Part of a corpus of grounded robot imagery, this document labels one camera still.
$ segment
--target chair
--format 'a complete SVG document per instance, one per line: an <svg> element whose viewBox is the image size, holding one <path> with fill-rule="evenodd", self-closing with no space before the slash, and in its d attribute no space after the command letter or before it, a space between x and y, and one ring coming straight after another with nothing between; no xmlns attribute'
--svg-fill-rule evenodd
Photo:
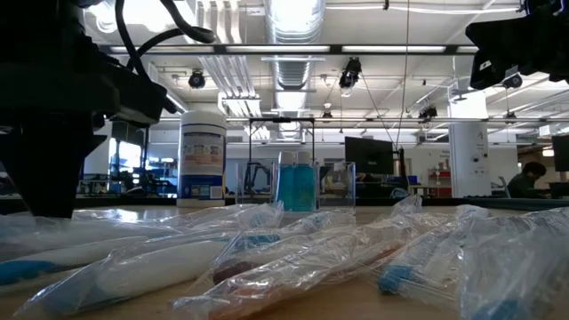
<svg viewBox="0 0 569 320"><path fill-rule="evenodd" d="M508 183L506 183L506 180L504 179L504 177L502 176L498 176L498 179L500 179L502 186L504 187L504 194L506 195L506 197L508 199L511 198L511 196L509 195L509 190L508 190Z"/></svg>

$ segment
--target wire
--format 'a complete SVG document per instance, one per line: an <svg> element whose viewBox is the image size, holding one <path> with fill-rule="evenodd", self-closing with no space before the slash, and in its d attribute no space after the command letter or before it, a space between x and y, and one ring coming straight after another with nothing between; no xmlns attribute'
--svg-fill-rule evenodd
<svg viewBox="0 0 569 320"><path fill-rule="evenodd" d="M403 122L403 113L405 112L405 85L407 83L407 62L409 61L409 15L411 0L407 0L407 27L405 35L405 69L403 71L403 98L401 99L401 115L399 117L399 126L397 127L397 139L395 142L395 150L399 147L399 136L401 135L401 123Z"/></svg>
<svg viewBox="0 0 569 320"><path fill-rule="evenodd" d="M136 73L142 77L144 81L152 88L150 90L156 90L156 87L150 77L146 73L146 69L142 66L142 61L140 60L140 56L136 52L136 48L134 48L134 44L132 43L131 36L128 34L128 29L126 28L126 23L124 22L123 16L124 10L124 0L116 0L115 2L115 20L116 20L116 28L118 29L118 33L123 39L124 48L128 51L128 55L131 57L132 64L136 69ZM164 99L164 108L170 112L175 113L178 111L176 107L168 100Z"/></svg>
<svg viewBox="0 0 569 320"><path fill-rule="evenodd" d="M140 46L139 50L136 51L136 55L140 58L146 52L148 52L148 50L152 49L156 45L161 44L162 42L169 40L169 39L172 39L176 36L184 36L184 32L178 28L174 28L174 29L164 31L164 32L162 32L156 36L153 36L147 42L145 42L143 45ZM132 67L133 67L132 64L133 64L133 60L129 59L128 63L126 63L126 68L128 68L129 70L132 71Z"/></svg>
<svg viewBox="0 0 569 320"><path fill-rule="evenodd" d="M160 0L164 8L172 16L176 26L183 31L186 36L200 43L211 44L215 41L215 34L206 28L192 27L187 23L178 11L178 7L173 0Z"/></svg>
<svg viewBox="0 0 569 320"><path fill-rule="evenodd" d="M136 48L134 48L134 44L132 43L131 36L128 34L128 30L126 29L126 23L124 23L124 16L123 16L123 9L124 9L124 0L116 0L115 2L115 19L116 19L116 28L118 29L118 33L123 39L124 48L128 51L128 55L131 57L132 64L136 69L136 73L139 74L143 79L149 81L150 78L142 66L142 61L140 60L139 55L136 53Z"/></svg>
<svg viewBox="0 0 569 320"><path fill-rule="evenodd" d="M370 87L367 85L367 81L365 80L364 71L360 71L360 74L362 75L362 80L364 80L365 88L367 89L367 94L369 94L370 99L372 100L373 108L375 108L375 112L377 112L377 117L381 120L381 125L383 125L383 129L385 129L385 132L388 134L389 140L391 141L391 143L395 144L393 138L391 138L391 134L389 134L388 127L385 125L385 122L381 117L380 111L377 109L377 106L375 105L375 100L373 99L372 92L370 91Z"/></svg>

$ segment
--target ceiling light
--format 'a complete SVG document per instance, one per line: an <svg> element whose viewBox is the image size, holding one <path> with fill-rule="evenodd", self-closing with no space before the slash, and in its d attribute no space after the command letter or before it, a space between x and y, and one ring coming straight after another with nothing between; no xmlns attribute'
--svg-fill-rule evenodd
<svg viewBox="0 0 569 320"><path fill-rule="evenodd" d="M329 52L329 45L229 45L226 50L231 53L256 52Z"/></svg>
<svg viewBox="0 0 569 320"><path fill-rule="evenodd" d="M323 62L326 61L324 57L261 57L263 62Z"/></svg>
<svg viewBox="0 0 569 320"><path fill-rule="evenodd" d="M170 100L176 107L184 110L185 112L188 112L187 107L182 106L181 103L178 102L178 100L176 100L173 96L170 95L170 93L166 94L166 98L168 98L168 100Z"/></svg>
<svg viewBox="0 0 569 320"><path fill-rule="evenodd" d="M541 152L542 156L555 156L555 152L553 151L553 149L543 149L543 151Z"/></svg>
<svg viewBox="0 0 569 320"><path fill-rule="evenodd" d="M456 50L457 53L476 53L477 51L478 47L474 45L462 45Z"/></svg>
<svg viewBox="0 0 569 320"><path fill-rule="evenodd" d="M344 45L342 52L443 52L443 45Z"/></svg>
<svg viewBox="0 0 569 320"><path fill-rule="evenodd" d="M110 47L111 53L128 54L126 48L122 45L113 45ZM212 53L213 47L210 45L158 45L148 50L145 54L186 54L186 53Z"/></svg>

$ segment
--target sealed plastic package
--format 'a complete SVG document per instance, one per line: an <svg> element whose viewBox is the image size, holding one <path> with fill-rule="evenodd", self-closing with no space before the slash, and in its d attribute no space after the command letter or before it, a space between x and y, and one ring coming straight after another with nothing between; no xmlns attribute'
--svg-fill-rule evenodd
<svg viewBox="0 0 569 320"><path fill-rule="evenodd" d="M287 255L228 277L201 296L178 299L173 307L180 318L192 320L228 320L249 316L319 284L348 280L357 274L361 266L384 259L448 219L447 214L405 212L362 227L324 231L333 233L333 236L317 238L304 247L300 241L294 242L292 247L284 243L276 249ZM246 252L239 258L242 262L248 261ZM262 257L253 250L253 258Z"/></svg>
<svg viewBox="0 0 569 320"><path fill-rule="evenodd" d="M397 293L440 307L457 308L461 247L471 222L490 213L471 205L457 207L456 220L434 228L385 259L372 272L382 292Z"/></svg>
<svg viewBox="0 0 569 320"><path fill-rule="evenodd" d="M181 223L174 226L169 220L164 223L128 223L116 220L2 217L0 252L4 261L0 262L0 286L82 267L104 259L116 248L151 238L183 236L211 228L274 228L282 219L281 210L270 205L243 208L240 205L211 208L187 226Z"/></svg>
<svg viewBox="0 0 569 320"><path fill-rule="evenodd" d="M565 319L569 208L477 220L464 245L461 319Z"/></svg>
<svg viewBox="0 0 569 320"><path fill-rule="evenodd" d="M243 212L259 212L260 207L272 208L270 205L262 205ZM105 260L95 262L73 276L42 290L19 310L18 315L26 318L69 316L188 281L203 274L210 260L236 234L244 235L249 243L268 244L290 236L355 223L351 214L337 213L336 216L326 218L318 213L285 228L268 229L278 225L277 217L282 216L281 209L282 206L279 206L277 210L273 209L274 212L249 216L254 219L236 219L241 221L241 227L244 221L254 221L246 223L249 227L255 226L248 230L224 229L223 227L228 226L225 222L220 223L219 228L213 228L212 221L208 221L200 226L211 228L195 228L194 233L169 236L118 249ZM227 222L232 219L223 217L220 220Z"/></svg>

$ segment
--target table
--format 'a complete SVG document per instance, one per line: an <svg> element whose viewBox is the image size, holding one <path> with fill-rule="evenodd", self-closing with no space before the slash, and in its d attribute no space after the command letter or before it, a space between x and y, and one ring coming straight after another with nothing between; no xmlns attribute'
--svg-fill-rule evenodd
<svg viewBox="0 0 569 320"><path fill-rule="evenodd" d="M163 218L176 214L193 212L193 209L176 207L141 207L125 206L121 208L106 208L111 211L132 212L140 219ZM425 207L424 212L452 213L454 207ZM369 223L382 214L389 214L390 207L358 207L357 223ZM491 210L494 216L520 214L509 210ZM284 223L292 218L285 217ZM83 313L74 318L82 320L158 320L172 319L170 302L180 297L196 295L199 292L188 290L192 281L177 284L157 292L152 292L138 298L118 303L109 308ZM8 319L27 299L41 290L37 286L0 295L2 301L0 319ZM343 284L321 286L296 299L277 303L259 314L248 319L254 320L285 320L285 319L332 319L332 320L456 320L458 314L452 310L443 310L422 304L415 300L403 299L397 296L383 296L376 284L370 279L359 277Z"/></svg>

